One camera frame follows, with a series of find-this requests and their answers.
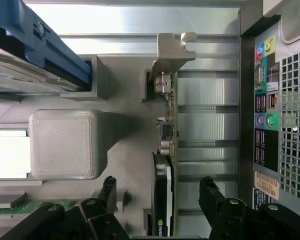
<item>green circuit board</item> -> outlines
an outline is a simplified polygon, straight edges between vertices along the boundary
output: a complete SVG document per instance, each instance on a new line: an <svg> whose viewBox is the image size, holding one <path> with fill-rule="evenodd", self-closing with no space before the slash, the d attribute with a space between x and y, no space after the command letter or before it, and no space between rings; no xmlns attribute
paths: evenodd
<svg viewBox="0 0 300 240"><path fill-rule="evenodd" d="M39 207L45 204L60 204L67 211L72 209L77 202L78 202L77 200L67 200L67 199L61 199L61 200L26 199L21 201L20 203L18 203L16 206L12 208L0 208L0 215L30 214L34 210L38 209Z"/></svg>

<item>metal bracket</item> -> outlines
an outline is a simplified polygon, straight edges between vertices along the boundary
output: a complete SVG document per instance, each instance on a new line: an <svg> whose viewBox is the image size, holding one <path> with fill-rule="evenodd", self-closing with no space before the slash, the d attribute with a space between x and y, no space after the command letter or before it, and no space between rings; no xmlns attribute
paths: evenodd
<svg viewBox="0 0 300 240"><path fill-rule="evenodd" d="M196 52L188 51L186 44L195 42L197 34L186 32L181 34L180 41L173 33L160 33L157 37L157 60L153 62L149 82L153 83L162 73L174 74L188 61L196 59Z"/></svg>

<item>white label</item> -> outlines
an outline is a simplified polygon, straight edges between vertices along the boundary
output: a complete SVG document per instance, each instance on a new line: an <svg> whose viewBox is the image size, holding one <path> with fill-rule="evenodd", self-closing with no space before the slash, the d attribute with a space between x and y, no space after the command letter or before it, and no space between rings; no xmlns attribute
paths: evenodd
<svg viewBox="0 0 300 240"><path fill-rule="evenodd" d="M267 82L266 83L266 91L271 92L271 91L276 91L279 90L279 82Z"/></svg>
<svg viewBox="0 0 300 240"><path fill-rule="evenodd" d="M254 185L257 189L279 200L279 182L258 171L254 172Z"/></svg>

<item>mesh vent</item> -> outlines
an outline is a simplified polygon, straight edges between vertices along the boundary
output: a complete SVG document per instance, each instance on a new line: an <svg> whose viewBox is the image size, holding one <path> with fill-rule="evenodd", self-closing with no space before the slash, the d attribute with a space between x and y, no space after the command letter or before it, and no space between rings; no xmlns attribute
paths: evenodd
<svg viewBox="0 0 300 240"><path fill-rule="evenodd" d="M282 60L280 187L300 198L300 53Z"/></svg>

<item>screw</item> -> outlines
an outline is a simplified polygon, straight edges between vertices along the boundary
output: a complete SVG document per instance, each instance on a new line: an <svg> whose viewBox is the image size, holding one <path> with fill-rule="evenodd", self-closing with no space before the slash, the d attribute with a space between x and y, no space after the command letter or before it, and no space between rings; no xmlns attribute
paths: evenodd
<svg viewBox="0 0 300 240"><path fill-rule="evenodd" d="M231 199L229 202L234 205L239 204L238 200L236 200L236 199Z"/></svg>
<svg viewBox="0 0 300 240"><path fill-rule="evenodd" d="M38 22L38 30L41 36L45 33L45 27L42 25L41 22Z"/></svg>
<svg viewBox="0 0 300 240"><path fill-rule="evenodd" d="M277 206L275 206L275 205L268 205L268 208L270 210L273 210L273 211L278 211L279 210L279 208Z"/></svg>
<svg viewBox="0 0 300 240"><path fill-rule="evenodd" d="M52 211L54 211L54 210L57 210L57 208L55 207L55 206L52 206L52 207L50 207L50 208L48 208L48 212L52 212Z"/></svg>
<svg viewBox="0 0 300 240"><path fill-rule="evenodd" d="M95 200L90 200L90 201L87 201L87 202L86 202L87 205L93 205L93 204L95 204L95 203L96 203Z"/></svg>

